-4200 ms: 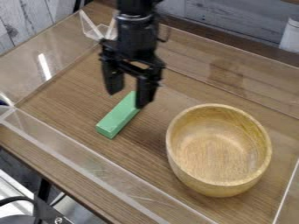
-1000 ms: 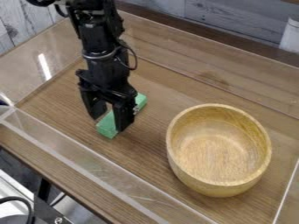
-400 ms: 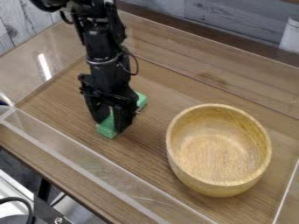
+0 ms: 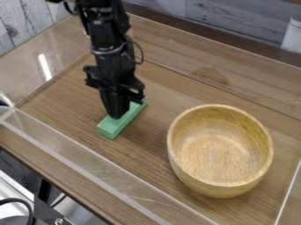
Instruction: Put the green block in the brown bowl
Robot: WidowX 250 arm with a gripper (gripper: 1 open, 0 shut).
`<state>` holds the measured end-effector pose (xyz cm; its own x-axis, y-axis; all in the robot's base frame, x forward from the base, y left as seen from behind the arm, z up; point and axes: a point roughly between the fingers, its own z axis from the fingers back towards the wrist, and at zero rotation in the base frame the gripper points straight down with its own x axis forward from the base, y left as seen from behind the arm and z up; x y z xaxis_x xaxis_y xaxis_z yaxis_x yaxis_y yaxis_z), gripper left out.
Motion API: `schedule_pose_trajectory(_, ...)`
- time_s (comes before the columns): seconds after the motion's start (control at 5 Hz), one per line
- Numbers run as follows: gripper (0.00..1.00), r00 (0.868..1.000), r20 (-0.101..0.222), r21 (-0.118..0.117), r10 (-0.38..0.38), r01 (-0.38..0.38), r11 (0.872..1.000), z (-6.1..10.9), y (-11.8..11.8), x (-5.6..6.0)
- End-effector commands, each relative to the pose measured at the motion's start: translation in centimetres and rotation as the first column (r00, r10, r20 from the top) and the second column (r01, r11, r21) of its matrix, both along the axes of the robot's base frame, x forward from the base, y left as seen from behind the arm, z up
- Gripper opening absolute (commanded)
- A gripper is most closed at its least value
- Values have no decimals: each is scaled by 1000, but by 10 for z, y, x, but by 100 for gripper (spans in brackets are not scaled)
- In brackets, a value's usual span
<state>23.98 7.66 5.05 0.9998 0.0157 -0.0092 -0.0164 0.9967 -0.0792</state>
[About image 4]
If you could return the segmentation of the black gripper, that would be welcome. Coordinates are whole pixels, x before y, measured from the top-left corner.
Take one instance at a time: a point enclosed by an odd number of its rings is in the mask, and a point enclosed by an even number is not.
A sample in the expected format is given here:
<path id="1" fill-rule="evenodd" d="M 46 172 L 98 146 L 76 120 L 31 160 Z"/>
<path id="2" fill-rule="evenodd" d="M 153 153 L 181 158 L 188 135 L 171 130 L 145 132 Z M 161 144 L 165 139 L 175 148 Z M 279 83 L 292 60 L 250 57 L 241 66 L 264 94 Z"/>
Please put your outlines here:
<path id="1" fill-rule="evenodd" d="M 129 101 L 141 105 L 144 84 L 134 76 L 133 42 L 110 17 L 85 20 L 94 65 L 84 66 L 85 83 L 100 92 L 108 115 L 118 119 L 129 110 Z"/>

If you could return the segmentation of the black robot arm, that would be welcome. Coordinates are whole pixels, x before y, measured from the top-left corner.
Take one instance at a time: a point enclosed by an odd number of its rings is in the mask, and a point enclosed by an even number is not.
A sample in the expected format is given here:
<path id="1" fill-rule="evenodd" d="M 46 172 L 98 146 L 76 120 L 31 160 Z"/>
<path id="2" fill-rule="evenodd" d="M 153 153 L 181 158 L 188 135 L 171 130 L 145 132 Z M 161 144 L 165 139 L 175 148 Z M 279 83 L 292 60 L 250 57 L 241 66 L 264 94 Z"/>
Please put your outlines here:
<path id="1" fill-rule="evenodd" d="M 105 112 L 118 119 L 129 111 L 129 104 L 142 103 L 144 84 L 134 76 L 137 64 L 128 30 L 129 16 L 121 0 L 45 0 L 62 3 L 64 9 L 77 15 L 90 40 L 93 65 L 85 65 L 85 84 L 98 90 Z"/>

